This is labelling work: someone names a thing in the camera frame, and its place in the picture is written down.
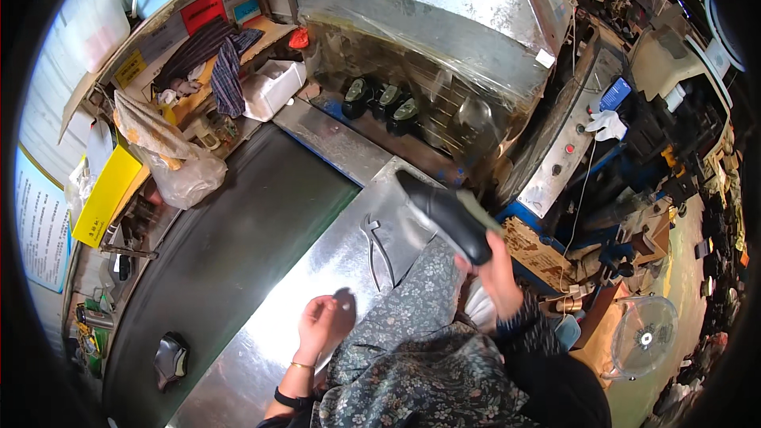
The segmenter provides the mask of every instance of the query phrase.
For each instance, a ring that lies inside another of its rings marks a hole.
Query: woman's arm
[[[483,289],[494,302],[497,310],[495,342],[500,352],[503,355],[520,352],[563,353],[537,300],[531,295],[524,295],[516,284],[513,263],[502,238],[489,230],[486,241],[492,254],[488,263],[472,268],[459,255],[455,256],[454,262],[461,270],[477,273]]]
[[[328,340],[335,314],[336,300],[330,295],[316,297],[307,304],[298,323],[300,347],[278,386],[282,395],[288,398],[309,398],[312,395],[314,366]],[[264,418],[290,418],[296,414],[294,408],[273,399]]]

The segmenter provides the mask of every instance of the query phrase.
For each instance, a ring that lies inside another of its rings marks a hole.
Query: black wristband
[[[279,387],[275,387],[275,401],[280,403],[281,405],[285,405],[287,407],[293,408],[296,411],[304,411],[311,407],[312,403],[314,403],[314,397],[286,397],[285,395],[280,393]]]

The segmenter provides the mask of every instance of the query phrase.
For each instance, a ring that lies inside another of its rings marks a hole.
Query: factory floor
[[[651,413],[653,404],[668,382],[679,372],[684,356],[698,343],[706,300],[700,297],[703,281],[702,260],[695,259],[695,245],[703,240],[701,232],[703,203],[699,195],[687,201],[687,214],[677,217],[671,229],[671,263],[664,263],[650,291],[668,298],[677,308],[679,328],[671,354],[647,376],[634,381],[616,381],[607,392],[614,428],[639,428]]]

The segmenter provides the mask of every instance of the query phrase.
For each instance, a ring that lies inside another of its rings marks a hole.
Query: woman's hand
[[[330,326],[336,315],[336,300],[329,294],[309,301],[298,322],[300,346],[293,361],[305,366],[317,363],[330,335]]]
[[[491,248],[491,260],[487,263],[473,267],[465,258],[456,254],[454,264],[461,271],[481,277],[483,289],[497,309],[497,317],[506,321],[515,315],[523,304],[523,291],[515,283],[513,262],[502,238],[495,232],[486,230],[486,241]]]

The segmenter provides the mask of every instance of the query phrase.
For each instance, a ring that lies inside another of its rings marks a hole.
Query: white glove
[[[629,130],[626,124],[621,122],[618,113],[615,111],[603,111],[601,113],[594,113],[591,115],[594,122],[587,124],[585,130],[587,132],[597,131],[595,140],[603,141],[610,138],[616,138],[618,140],[623,139],[626,135],[626,131]]]

